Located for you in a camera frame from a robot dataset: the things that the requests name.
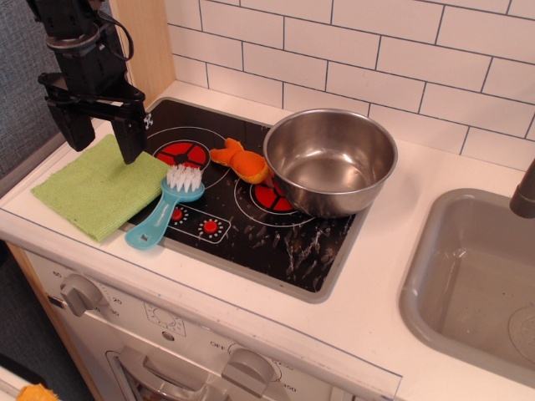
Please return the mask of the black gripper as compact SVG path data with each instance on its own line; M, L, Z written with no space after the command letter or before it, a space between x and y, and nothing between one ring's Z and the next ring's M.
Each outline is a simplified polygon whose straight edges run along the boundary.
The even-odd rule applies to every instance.
M58 73L43 73L39 83L54 122L76 151L95 139L92 118L111 121L124 162L145 150L145 95L127 82L126 63L134 54L121 47L113 18L41 18L45 43L58 62Z

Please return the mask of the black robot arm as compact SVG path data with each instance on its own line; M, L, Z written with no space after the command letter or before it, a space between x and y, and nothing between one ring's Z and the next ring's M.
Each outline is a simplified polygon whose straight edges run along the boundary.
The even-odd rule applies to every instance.
M145 94L126 78L134 46L121 47L122 27L99 1L31 1L34 17L46 31L57 73L38 82L47 106L68 144L77 151L95 138L92 119L112 124L123 160L131 164L146 146Z

